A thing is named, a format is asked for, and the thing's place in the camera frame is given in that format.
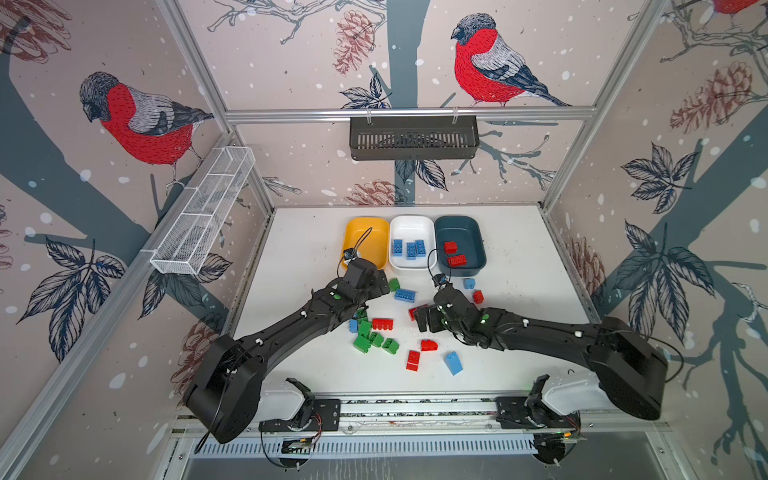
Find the yellow plastic bin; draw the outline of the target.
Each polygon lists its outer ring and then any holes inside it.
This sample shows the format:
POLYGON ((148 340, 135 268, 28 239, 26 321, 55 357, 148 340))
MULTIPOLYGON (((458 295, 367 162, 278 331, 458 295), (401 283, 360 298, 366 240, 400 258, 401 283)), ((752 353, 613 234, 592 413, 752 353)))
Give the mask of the yellow plastic bin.
POLYGON ((342 252, 357 248, 357 256, 383 269, 388 259, 389 222, 378 217, 357 217, 347 223, 342 252))

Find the light blue lego brick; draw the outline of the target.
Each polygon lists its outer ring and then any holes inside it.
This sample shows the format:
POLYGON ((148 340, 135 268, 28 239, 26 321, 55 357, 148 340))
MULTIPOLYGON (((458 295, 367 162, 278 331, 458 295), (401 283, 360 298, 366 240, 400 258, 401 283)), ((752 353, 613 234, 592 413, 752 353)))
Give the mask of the light blue lego brick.
POLYGON ((418 256, 416 255, 415 242, 407 242, 406 243, 406 259, 415 260, 417 257, 418 256))

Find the white plastic bin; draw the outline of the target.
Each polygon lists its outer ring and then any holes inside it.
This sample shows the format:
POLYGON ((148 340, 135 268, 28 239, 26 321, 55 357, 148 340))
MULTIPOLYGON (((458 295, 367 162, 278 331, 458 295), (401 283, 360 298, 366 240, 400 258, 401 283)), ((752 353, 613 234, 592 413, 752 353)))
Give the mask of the white plastic bin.
POLYGON ((432 219, 420 215, 400 215, 390 223, 388 261, 399 274, 435 270, 437 246, 432 219))

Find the red square lego brick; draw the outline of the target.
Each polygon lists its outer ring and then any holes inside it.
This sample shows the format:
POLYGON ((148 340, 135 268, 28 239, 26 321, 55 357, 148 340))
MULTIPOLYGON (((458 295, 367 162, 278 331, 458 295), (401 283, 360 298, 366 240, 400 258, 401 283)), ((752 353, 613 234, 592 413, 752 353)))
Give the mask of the red square lego brick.
POLYGON ((455 254, 458 252, 458 245, 456 242, 453 242, 453 241, 445 242, 443 244, 443 247, 444 247, 444 251, 449 255, 455 254))

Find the dark teal plastic bin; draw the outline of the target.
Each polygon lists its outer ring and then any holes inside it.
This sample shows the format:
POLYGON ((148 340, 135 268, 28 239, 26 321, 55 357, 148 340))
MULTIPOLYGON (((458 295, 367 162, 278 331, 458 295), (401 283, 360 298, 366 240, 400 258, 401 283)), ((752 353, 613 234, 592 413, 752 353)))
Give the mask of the dark teal plastic bin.
POLYGON ((434 226, 439 251, 438 267, 442 273, 453 277, 474 277, 486 266, 484 242, 475 219, 461 215, 442 216, 435 221, 434 226), (457 253, 449 255, 444 251, 443 244, 449 241, 457 243, 457 253), (453 255, 465 255, 467 265, 450 268, 447 259, 453 255))

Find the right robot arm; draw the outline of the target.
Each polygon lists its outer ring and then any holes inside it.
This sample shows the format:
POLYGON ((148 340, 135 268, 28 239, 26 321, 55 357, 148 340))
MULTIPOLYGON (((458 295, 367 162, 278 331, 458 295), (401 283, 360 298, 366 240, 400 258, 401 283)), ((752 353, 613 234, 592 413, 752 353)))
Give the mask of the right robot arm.
POLYGON ((542 375, 529 393, 528 409, 561 416, 609 402, 642 420, 661 417, 668 361, 623 321, 569 324, 479 308, 444 284, 434 303, 413 309, 422 331, 448 331, 461 343, 497 351, 527 351, 567 361, 589 371, 585 379, 557 383, 542 375))

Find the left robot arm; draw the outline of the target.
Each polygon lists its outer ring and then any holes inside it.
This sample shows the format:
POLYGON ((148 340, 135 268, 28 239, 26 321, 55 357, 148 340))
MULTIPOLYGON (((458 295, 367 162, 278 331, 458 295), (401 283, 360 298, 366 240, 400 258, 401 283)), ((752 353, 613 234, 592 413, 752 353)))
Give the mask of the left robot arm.
POLYGON ((232 441, 254 420, 263 381, 277 365, 350 320, 367 301, 389 293, 382 269, 362 258, 352 260, 343 276, 277 323, 237 340, 219 336, 189 383, 184 405, 218 442, 232 441))

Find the red lego brick studs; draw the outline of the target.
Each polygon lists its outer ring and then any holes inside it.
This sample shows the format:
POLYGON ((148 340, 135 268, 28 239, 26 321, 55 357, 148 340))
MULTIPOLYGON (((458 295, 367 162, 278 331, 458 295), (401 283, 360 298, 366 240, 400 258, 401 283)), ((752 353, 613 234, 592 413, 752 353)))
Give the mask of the red lego brick studs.
POLYGON ((388 318, 374 318, 372 328, 376 331, 391 331, 394 328, 394 320, 388 318))

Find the green lego brick right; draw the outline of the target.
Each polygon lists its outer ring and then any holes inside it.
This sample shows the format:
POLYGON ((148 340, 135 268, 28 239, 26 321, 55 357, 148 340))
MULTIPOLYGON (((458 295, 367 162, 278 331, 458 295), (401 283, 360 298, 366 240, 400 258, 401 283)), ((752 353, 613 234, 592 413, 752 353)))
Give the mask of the green lego brick right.
POLYGON ((396 355, 399 348, 400 344, 392 338, 385 339, 382 344, 382 349, 391 355, 396 355))

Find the light blue lego bottom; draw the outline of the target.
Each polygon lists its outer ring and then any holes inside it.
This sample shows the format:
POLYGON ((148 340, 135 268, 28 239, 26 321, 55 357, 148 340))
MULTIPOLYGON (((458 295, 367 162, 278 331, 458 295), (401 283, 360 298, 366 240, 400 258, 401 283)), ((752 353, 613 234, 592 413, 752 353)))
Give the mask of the light blue lego bottom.
POLYGON ((456 376, 463 371, 463 365, 455 351, 446 354, 444 357, 444 362, 453 376, 456 376))

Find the green lego brick centre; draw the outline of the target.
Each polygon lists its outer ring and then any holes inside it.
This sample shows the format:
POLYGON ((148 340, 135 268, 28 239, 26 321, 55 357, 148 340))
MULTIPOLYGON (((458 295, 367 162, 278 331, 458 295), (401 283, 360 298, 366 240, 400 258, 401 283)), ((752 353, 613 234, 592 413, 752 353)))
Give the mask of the green lego brick centre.
POLYGON ((364 338, 368 338, 372 332, 372 323, 368 320, 358 321, 358 335, 364 338))

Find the red lego brick bottom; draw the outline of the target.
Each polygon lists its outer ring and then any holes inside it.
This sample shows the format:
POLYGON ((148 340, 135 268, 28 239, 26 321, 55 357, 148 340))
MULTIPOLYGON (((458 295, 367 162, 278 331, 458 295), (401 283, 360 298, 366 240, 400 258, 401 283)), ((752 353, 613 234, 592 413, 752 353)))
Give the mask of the red lego brick bottom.
POLYGON ((410 350, 407 356, 406 369, 417 372, 419 370, 421 353, 410 350))

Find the green lego brick middle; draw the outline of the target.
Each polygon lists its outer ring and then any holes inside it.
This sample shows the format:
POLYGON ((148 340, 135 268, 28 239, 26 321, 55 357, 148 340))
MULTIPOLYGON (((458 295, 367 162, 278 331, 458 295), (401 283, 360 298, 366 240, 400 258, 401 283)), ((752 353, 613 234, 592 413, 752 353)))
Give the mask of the green lego brick middle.
POLYGON ((371 332, 369 335, 369 341, 374 347, 380 348, 383 345, 384 340, 384 336, 376 331, 371 332))

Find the green lego brick left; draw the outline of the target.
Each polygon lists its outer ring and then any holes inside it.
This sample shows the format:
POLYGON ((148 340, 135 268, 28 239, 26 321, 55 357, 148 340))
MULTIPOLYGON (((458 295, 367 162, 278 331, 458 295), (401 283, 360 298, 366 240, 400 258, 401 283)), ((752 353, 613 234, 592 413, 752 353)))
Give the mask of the green lego brick left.
POLYGON ((353 342, 353 346, 361 353, 368 353, 372 342, 366 336, 358 335, 353 342))

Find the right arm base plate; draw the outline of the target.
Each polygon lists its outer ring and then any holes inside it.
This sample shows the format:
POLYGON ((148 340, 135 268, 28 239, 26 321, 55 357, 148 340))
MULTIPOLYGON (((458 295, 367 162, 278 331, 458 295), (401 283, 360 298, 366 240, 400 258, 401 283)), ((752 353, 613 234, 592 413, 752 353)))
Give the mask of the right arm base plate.
POLYGON ((560 415, 545 405, 543 390, 549 379, 547 374, 537 377, 526 396, 502 396, 495 399, 496 421, 502 429, 580 430, 578 414, 560 415))

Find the black wall basket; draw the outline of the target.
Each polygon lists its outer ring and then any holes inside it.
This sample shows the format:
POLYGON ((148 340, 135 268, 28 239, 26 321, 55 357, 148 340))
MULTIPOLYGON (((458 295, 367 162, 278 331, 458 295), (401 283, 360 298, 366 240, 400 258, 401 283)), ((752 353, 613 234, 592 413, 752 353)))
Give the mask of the black wall basket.
POLYGON ((350 120, 350 153, 357 161, 472 159, 479 145, 474 116, 350 120))

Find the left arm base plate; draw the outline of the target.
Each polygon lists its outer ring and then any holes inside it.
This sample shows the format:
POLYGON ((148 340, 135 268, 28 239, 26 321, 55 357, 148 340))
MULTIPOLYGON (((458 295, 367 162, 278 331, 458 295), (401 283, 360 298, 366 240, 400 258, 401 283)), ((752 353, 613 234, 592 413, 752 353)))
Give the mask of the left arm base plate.
POLYGON ((335 432, 341 418, 339 399, 318 398, 295 378, 267 382, 254 420, 260 432, 335 432))

